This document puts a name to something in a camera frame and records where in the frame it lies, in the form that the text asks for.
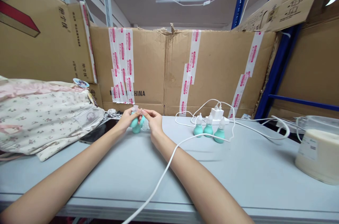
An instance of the blue metal rack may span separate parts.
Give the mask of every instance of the blue metal rack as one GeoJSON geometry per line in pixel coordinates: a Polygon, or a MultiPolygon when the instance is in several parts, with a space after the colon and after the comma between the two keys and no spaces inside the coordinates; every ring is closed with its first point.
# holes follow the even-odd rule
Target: blue metal rack
{"type": "MultiPolygon", "coordinates": [[[[234,12],[232,29],[237,27],[240,23],[241,14],[243,11],[245,0],[237,0],[236,9],[234,12]]],[[[281,99],[284,101],[300,103],[304,105],[309,105],[313,107],[330,109],[339,111],[338,106],[328,105],[324,103],[305,101],[295,98],[289,98],[284,96],[277,95],[281,81],[283,79],[284,73],[286,71],[288,61],[291,57],[294,45],[298,38],[299,32],[301,30],[302,24],[295,25],[283,30],[283,33],[286,33],[281,37],[280,45],[276,53],[271,72],[269,74],[268,82],[266,88],[262,94],[255,119],[266,118],[270,111],[270,108],[273,104],[274,99],[281,99]]]]}

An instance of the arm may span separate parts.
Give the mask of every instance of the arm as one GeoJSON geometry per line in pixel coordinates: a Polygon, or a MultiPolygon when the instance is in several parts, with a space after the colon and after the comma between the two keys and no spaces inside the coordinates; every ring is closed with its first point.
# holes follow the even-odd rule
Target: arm
{"type": "MultiPolygon", "coordinates": [[[[153,144],[169,161],[176,144],[162,131],[161,115],[153,110],[142,113],[149,120],[153,144]]],[[[171,169],[206,223],[254,223],[225,187],[180,147],[174,154],[171,169]]]]}
{"type": "Polygon", "coordinates": [[[131,112],[132,108],[126,110],[120,121],[109,132],[11,204],[1,213],[0,222],[4,224],[49,223],[125,133],[132,120],[141,114],[141,110],[132,115],[131,112]]]}

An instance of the table surface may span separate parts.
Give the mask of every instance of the table surface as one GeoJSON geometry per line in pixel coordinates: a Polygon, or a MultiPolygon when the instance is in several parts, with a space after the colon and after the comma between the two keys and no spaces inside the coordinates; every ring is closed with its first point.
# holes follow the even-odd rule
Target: table surface
{"type": "MultiPolygon", "coordinates": [[[[190,124],[189,117],[178,117],[190,124]]],[[[193,128],[163,117],[164,132],[176,143],[192,136],[193,128]]],[[[267,135],[279,135],[257,122],[241,121],[267,135]]],[[[225,136],[231,136],[230,123],[225,136]]],[[[129,128],[89,174],[60,215],[125,219],[147,200],[166,162],[150,141],[150,132],[133,134],[129,128]]],[[[236,125],[232,142],[218,144],[212,138],[194,138],[182,148],[200,161],[232,194],[245,211],[262,218],[339,220],[339,186],[311,178],[294,164],[299,144],[285,139],[271,142],[260,134],[236,125]]],[[[76,142],[40,162],[36,156],[0,164],[2,208],[19,198],[54,170],[83,151],[76,142]]],[[[150,204],[136,220],[199,223],[190,198],[169,170],[150,204]]]]}

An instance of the hand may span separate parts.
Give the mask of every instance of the hand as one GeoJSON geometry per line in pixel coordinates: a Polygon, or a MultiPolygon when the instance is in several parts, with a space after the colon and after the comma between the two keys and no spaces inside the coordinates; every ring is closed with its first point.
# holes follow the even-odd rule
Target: hand
{"type": "Polygon", "coordinates": [[[162,130],[162,116],[158,112],[148,109],[143,109],[142,114],[148,120],[149,128],[151,129],[151,140],[155,143],[157,138],[164,135],[162,130]]]}
{"type": "Polygon", "coordinates": [[[119,122],[113,127],[118,129],[121,134],[125,133],[127,128],[131,125],[131,122],[138,118],[138,123],[142,118],[141,111],[142,109],[138,109],[134,114],[132,114],[133,108],[126,109],[123,115],[120,117],[119,122]]]}

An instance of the red and white tape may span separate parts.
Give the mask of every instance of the red and white tape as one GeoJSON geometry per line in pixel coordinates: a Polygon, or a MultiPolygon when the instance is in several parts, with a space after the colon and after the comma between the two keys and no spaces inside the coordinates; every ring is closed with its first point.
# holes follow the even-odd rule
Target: red and white tape
{"type": "Polygon", "coordinates": [[[113,64],[112,100],[116,103],[135,104],[133,31],[125,28],[109,28],[108,33],[113,64]]]}
{"type": "Polygon", "coordinates": [[[234,113],[233,113],[233,110],[231,109],[229,114],[228,114],[228,118],[233,118],[237,114],[237,111],[238,111],[238,108],[239,108],[239,105],[240,105],[240,101],[241,101],[241,97],[243,96],[247,80],[248,80],[248,78],[251,78],[252,75],[253,75],[255,62],[256,62],[257,57],[258,57],[258,52],[259,52],[259,49],[260,49],[260,45],[261,45],[263,36],[264,36],[263,32],[255,32],[254,33],[254,37],[253,37],[253,41],[252,41],[252,45],[251,45],[251,50],[250,50],[250,53],[249,53],[248,59],[247,59],[245,73],[240,75],[238,86],[237,86],[236,92],[235,92],[234,97],[233,97],[232,107],[234,108],[234,113]]]}
{"type": "Polygon", "coordinates": [[[190,85],[194,84],[195,73],[198,63],[201,30],[192,30],[191,49],[189,62],[185,64],[183,84],[180,94],[179,116],[186,116],[188,93],[190,85]]]}
{"type": "Polygon", "coordinates": [[[95,71],[95,63],[94,63],[94,57],[93,57],[93,48],[92,48],[91,36],[89,34],[89,19],[87,17],[87,5],[86,5],[85,2],[80,1],[80,7],[81,7],[82,18],[84,19],[89,55],[90,55],[90,58],[91,58],[91,65],[92,65],[92,70],[93,70],[93,79],[94,79],[94,83],[96,84],[97,79],[96,79],[96,71],[95,71]]]}

